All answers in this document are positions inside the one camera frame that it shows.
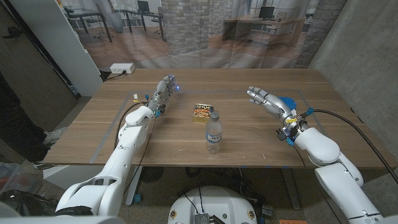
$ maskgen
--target office backdrop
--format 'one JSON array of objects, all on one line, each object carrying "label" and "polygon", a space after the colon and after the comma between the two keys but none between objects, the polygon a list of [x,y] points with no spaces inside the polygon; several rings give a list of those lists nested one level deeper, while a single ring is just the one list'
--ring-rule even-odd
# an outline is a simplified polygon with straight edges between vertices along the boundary
[{"label": "office backdrop", "polygon": [[147,0],[153,14],[143,16],[124,11],[136,12],[137,0],[58,3],[72,14],[104,15],[68,18],[99,68],[293,68],[318,1]]}]

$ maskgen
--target black trash bag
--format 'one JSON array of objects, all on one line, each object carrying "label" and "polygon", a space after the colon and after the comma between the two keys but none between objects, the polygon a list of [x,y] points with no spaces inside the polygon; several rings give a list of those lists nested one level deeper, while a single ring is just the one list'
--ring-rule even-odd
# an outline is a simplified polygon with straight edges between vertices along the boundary
[{"label": "black trash bag", "polygon": [[58,201],[47,200],[39,195],[9,190],[0,195],[0,201],[6,203],[22,216],[52,216]]}]

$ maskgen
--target water bottle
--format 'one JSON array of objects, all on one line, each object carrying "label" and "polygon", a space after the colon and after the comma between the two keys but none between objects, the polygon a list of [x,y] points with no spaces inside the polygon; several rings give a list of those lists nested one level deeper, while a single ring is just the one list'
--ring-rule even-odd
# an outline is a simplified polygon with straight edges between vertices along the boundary
[{"label": "water bottle", "polygon": [[210,120],[206,124],[206,148],[211,153],[220,150],[221,139],[223,138],[223,126],[217,112],[211,112]]}]

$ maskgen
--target computer monitor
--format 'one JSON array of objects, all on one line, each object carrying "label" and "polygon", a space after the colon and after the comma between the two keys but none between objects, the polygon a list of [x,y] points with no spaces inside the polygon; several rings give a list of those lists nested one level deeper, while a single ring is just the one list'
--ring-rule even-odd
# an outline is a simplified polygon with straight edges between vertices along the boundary
[{"label": "computer monitor", "polygon": [[272,19],[275,7],[261,7],[259,18]]},{"label": "computer monitor", "polygon": [[149,5],[147,1],[137,1],[140,12],[149,12]]}]

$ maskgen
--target desk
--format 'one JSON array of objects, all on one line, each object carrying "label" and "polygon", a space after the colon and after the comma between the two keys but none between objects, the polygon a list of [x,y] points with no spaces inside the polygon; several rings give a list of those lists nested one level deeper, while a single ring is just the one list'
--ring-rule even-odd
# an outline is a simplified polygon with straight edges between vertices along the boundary
[{"label": "desk", "polygon": [[277,27],[282,27],[282,26],[287,26],[290,24],[294,24],[294,30],[292,32],[291,38],[289,40],[289,47],[295,45],[299,41],[300,33],[301,30],[303,29],[305,17],[303,18],[295,18],[291,20],[283,20],[283,21],[272,21],[272,20],[262,20],[261,18],[258,17],[253,17],[253,15],[246,15],[246,16],[241,16],[237,18],[232,18],[232,19],[225,19],[224,20],[224,26],[223,26],[223,40],[226,39],[234,39],[235,38],[235,33],[236,27],[238,24],[244,24],[244,30],[240,30],[240,32],[243,32],[243,35],[248,34],[250,32],[252,26],[248,25],[253,25],[253,24],[267,24],[267,25],[275,25]]},{"label": "desk", "polygon": [[86,23],[85,23],[83,17],[86,17],[86,16],[101,16],[101,20],[103,21],[104,27],[105,27],[105,30],[106,30],[106,35],[108,36],[109,41],[112,42],[112,37],[111,37],[111,34],[109,33],[108,26],[106,25],[104,15],[102,15],[102,13],[99,13],[97,11],[90,10],[90,9],[81,9],[81,11],[82,12],[77,12],[77,13],[69,13],[69,12],[67,12],[67,16],[69,18],[80,18],[80,22],[81,22],[83,28],[85,29],[86,33],[88,33],[88,30],[87,30],[87,26],[86,26]]},{"label": "desk", "polygon": [[[397,165],[320,72],[309,69],[136,69],[132,75],[105,82],[45,160],[51,164],[105,164],[113,151],[118,125],[114,122],[134,103],[132,94],[145,100],[144,95],[152,96],[158,82],[171,73],[181,90],[156,119],[142,166],[303,168],[296,151],[276,136],[275,130],[282,125],[261,106],[249,102],[249,86],[294,98],[298,114],[312,106],[348,118],[368,135],[392,167]],[[205,125],[192,122],[196,103],[211,104],[220,113],[223,145],[218,154],[205,148]],[[326,131],[359,168],[384,168],[351,126],[328,114],[315,113],[307,121]],[[145,145],[136,152],[134,166]],[[305,164],[314,167],[307,153],[299,151]]]},{"label": "desk", "polygon": [[166,41],[166,38],[163,35],[163,26],[162,26],[162,16],[158,15],[158,14],[149,14],[149,13],[144,13],[144,12],[135,12],[135,11],[131,11],[131,10],[126,10],[126,9],[117,9],[115,10],[116,12],[122,12],[125,13],[126,15],[126,19],[127,19],[127,23],[129,24],[129,29],[130,32],[132,32],[131,30],[131,24],[130,24],[130,19],[129,19],[129,13],[131,14],[135,14],[135,15],[140,15],[141,19],[142,19],[142,25],[144,26],[144,30],[147,30],[147,27],[145,26],[145,21],[144,21],[144,16],[149,16],[149,17],[154,17],[154,18],[158,18],[159,19],[159,27],[160,27],[160,34],[162,36],[162,40]]}]

